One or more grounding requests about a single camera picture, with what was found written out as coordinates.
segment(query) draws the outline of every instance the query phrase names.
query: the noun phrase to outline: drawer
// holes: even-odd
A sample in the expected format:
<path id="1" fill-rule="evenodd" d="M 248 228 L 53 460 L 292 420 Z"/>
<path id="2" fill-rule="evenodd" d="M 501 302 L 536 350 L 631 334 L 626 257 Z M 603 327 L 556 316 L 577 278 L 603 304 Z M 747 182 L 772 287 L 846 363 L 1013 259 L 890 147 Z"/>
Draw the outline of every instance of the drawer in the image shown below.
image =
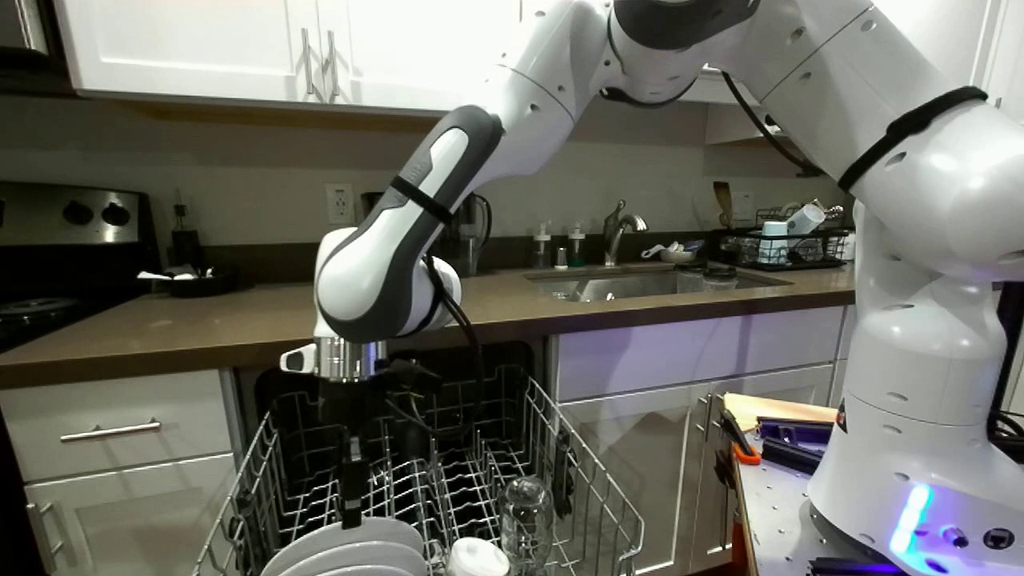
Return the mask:
<path id="1" fill-rule="evenodd" d="M 0 391 L 27 483 L 232 452 L 222 374 Z"/>

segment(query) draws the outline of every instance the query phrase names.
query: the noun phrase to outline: countertop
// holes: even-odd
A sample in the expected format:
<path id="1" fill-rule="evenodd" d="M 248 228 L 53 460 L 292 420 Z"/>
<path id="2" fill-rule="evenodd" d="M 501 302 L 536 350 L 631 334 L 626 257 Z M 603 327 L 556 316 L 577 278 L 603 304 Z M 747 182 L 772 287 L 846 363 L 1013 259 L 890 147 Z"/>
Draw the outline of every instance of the countertop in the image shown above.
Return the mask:
<path id="1" fill-rule="evenodd" d="M 543 295 L 531 276 L 466 278 L 466 309 L 485 343 L 636 323 L 836 307 L 855 302 L 852 267 L 758 271 L 786 286 L 571 304 Z M 276 363 L 303 346 L 314 327 L 312 286 L 257 286 L 218 297 L 145 295 L 0 354 L 0 386 L 95 380 L 157 372 Z M 462 346 L 455 327 L 405 346 Z"/>

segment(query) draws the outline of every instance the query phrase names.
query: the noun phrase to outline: kitchen sink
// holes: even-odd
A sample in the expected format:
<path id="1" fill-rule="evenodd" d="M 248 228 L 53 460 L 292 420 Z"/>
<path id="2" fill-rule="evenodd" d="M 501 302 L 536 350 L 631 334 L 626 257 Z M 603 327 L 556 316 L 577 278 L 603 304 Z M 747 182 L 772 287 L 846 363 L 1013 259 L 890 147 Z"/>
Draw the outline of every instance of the kitchen sink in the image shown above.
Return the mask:
<path id="1" fill-rule="evenodd" d="M 653 295 L 700 295 L 789 286 L 778 278 L 738 271 L 738 278 L 705 278 L 691 267 L 594 267 L 594 271 L 552 271 L 531 276 L 540 291 L 556 302 L 626 302 Z"/>

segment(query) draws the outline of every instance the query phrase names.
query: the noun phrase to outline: blue light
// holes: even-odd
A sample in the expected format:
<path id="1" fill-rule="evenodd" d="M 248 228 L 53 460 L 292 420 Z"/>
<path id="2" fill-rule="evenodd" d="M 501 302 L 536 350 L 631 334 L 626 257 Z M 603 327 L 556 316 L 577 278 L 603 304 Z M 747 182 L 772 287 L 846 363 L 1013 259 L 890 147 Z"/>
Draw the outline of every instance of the blue light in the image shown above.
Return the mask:
<path id="1" fill-rule="evenodd" d="M 907 504 L 901 511 L 901 524 L 897 524 L 897 531 L 890 538 L 890 549 L 897 555 L 910 555 L 910 543 L 911 543 L 917 531 L 926 524 L 927 504 L 931 504 L 931 487 L 918 483 L 910 491 L 910 498 L 907 498 Z"/>

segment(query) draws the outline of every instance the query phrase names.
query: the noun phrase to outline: stovetop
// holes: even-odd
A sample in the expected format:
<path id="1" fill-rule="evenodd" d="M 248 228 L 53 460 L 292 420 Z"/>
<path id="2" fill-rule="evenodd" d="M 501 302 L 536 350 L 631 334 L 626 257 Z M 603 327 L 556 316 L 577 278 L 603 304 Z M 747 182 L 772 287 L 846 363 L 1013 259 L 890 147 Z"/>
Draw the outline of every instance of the stovetop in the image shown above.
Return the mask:
<path id="1" fill-rule="evenodd" d="M 0 352 L 145 291 L 157 267 L 149 196 L 0 182 Z"/>

